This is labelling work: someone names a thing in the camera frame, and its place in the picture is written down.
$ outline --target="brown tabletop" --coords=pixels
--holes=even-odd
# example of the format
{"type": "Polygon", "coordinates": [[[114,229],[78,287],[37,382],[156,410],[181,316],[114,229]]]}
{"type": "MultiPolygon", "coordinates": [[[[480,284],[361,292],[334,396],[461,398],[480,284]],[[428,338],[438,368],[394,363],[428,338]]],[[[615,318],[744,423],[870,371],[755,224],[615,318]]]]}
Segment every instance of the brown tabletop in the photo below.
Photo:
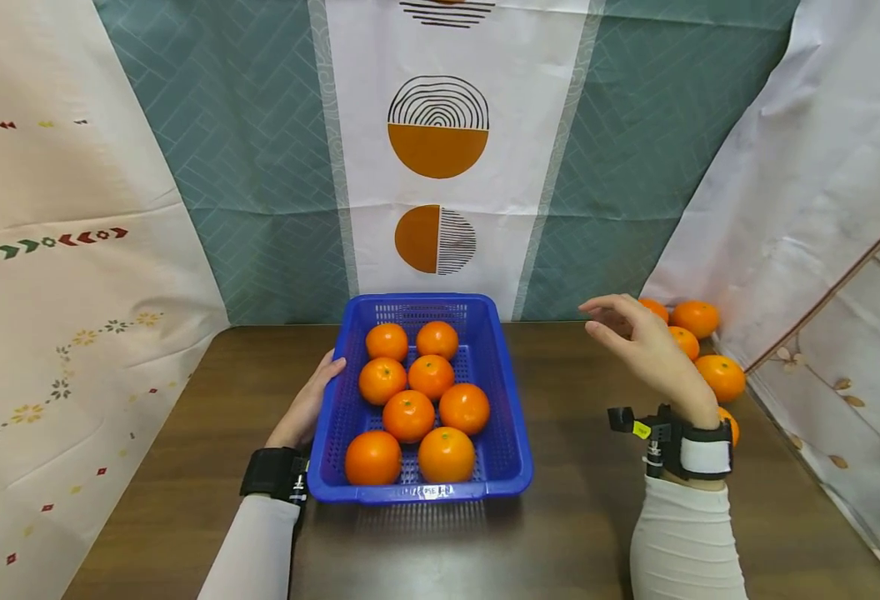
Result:
{"type": "MultiPolygon", "coordinates": [[[[519,499],[356,507],[310,503],[293,600],[630,598],[628,549],[643,501],[643,443],[606,409],[658,398],[579,323],[505,326],[535,473],[519,499]]],[[[195,598],[262,444],[336,327],[247,327],[214,340],[65,596],[195,598]]],[[[730,478],[752,600],[880,600],[880,562],[754,401],[730,478]]]]}

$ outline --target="orange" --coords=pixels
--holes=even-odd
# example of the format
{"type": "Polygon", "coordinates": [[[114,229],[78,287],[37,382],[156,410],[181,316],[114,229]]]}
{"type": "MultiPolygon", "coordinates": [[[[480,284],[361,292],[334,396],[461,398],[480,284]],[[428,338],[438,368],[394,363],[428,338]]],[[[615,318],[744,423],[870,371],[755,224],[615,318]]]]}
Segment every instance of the orange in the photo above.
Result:
{"type": "Polygon", "coordinates": [[[720,421],[730,422],[730,432],[734,438],[734,447],[736,448],[737,442],[739,442],[739,423],[737,423],[737,419],[730,414],[730,411],[723,408],[723,406],[717,406],[717,410],[720,412],[720,421]]]}
{"type": "Polygon", "coordinates": [[[487,394],[471,383],[459,383],[440,397],[440,423],[476,436],[490,418],[487,394]]]}
{"type": "Polygon", "coordinates": [[[673,339],[676,340],[680,349],[682,349],[687,356],[690,356],[691,360],[697,360],[697,357],[700,354],[700,342],[697,341],[693,334],[682,327],[670,326],[668,329],[670,330],[670,335],[673,335],[673,339]]]}
{"type": "Polygon", "coordinates": [[[655,301],[655,299],[651,299],[649,297],[640,298],[640,303],[643,306],[647,306],[654,315],[662,318],[664,323],[669,323],[670,321],[670,313],[668,312],[666,306],[663,306],[660,302],[655,301]]]}
{"type": "Polygon", "coordinates": [[[460,345],[460,338],[453,327],[442,321],[428,322],[417,332],[417,352],[421,356],[437,354],[453,360],[460,345]]]}
{"type": "Polygon", "coordinates": [[[370,358],[391,358],[401,363],[407,360],[408,350],[407,333],[395,322],[378,324],[367,334],[370,358]]]}
{"type": "Polygon", "coordinates": [[[388,486],[400,478],[400,442],[385,431],[368,431],[347,446],[344,470],[353,486],[388,486]]]}
{"type": "Polygon", "coordinates": [[[706,302],[681,302],[673,308],[670,324],[684,328],[697,336],[698,340],[709,338],[720,324],[720,313],[706,302]]]}
{"type": "Polygon", "coordinates": [[[417,453],[420,473],[430,483],[470,481],[476,458],[470,437],[452,427],[438,427],[429,432],[420,442],[417,453]]]}
{"type": "Polygon", "coordinates": [[[423,436],[433,429],[435,419],[433,403],[416,390],[398,393],[383,407],[383,428],[400,443],[423,440],[423,436]]]}
{"type": "Polygon", "coordinates": [[[428,354],[410,365],[410,388],[437,402],[453,385],[453,367],[443,356],[428,354]]]}
{"type": "Polygon", "coordinates": [[[743,393],[743,390],[746,390],[746,375],[743,374],[743,369],[726,356],[709,354],[701,356],[693,364],[706,379],[718,403],[731,403],[743,393]]]}
{"type": "Polygon", "coordinates": [[[407,387],[407,372],[391,358],[375,358],[360,371],[360,396],[366,402],[383,406],[407,387]]]}

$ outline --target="hand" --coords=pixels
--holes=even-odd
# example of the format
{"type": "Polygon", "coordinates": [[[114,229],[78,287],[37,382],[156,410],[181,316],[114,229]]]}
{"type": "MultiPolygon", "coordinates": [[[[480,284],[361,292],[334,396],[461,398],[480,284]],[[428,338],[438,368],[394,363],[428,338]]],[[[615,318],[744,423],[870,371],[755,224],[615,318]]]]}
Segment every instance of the hand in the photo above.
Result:
{"type": "Polygon", "coordinates": [[[695,428],[718,428],[717,397],[662,318],[626,294],[595,297],[579,309],[593,318],[586,323],[587,333],[668,397],[681,417],[695,428]]]}
{"type": "Polygon", "coordinates": [[[273,433],[264,444],[265,448],[296,448],[313,440],[318,424],[323,390],[347,366],[346,358],[333,360],[333,350],[327,352],[307,380],[297,397],[293,399],[287,414],[283,415],[273,433]]]}

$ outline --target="yellow clip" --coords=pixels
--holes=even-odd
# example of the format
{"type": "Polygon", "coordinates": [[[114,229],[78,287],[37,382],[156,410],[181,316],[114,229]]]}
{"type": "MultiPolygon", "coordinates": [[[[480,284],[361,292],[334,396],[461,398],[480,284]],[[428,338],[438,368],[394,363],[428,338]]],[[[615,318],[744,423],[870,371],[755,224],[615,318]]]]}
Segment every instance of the yellow clip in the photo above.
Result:
{"type": "Polygon", "coordinates": [[[644,425],[639,421],[633,422],[633,435],[641,438],[641,440],[646,440],[646,438],[649,438],[651,431],[652,430],[647,425],[644,425]]]}

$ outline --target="basket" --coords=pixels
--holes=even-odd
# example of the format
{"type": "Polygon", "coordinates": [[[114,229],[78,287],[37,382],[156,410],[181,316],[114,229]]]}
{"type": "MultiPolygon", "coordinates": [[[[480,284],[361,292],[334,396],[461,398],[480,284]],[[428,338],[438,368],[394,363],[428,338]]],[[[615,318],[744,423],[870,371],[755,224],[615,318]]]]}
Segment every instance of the basket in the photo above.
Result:
{"type": "MultiPolygon", "coordinates": [[[[324,391],[310,455],[307,485],[320,502],[388,505],[511,497],[533,479],[533,457],[523,424],[517,385],[503,341],[497,306],[479,294],[383,294],[357,296],[347,304],[335,358],[346,356],[347,367],[324,391]],[[454,356],[457,383],[476,384],[490,400],[490,421],[472,436],[477,461],[469,482],[428,484],[417,467],[417,446],[402,448],[402,470],[390,486],[352,486],[344,474],[347,446],[364,431],[383,429],[383,410],[360,397],[360,370],[369,360],[366,335],[379,323],[397,323],[412,342],[423,324],[450,323],[460,348],[454,356]]],[[[417,357],[411,346],[404,367],[417,357]]]]}

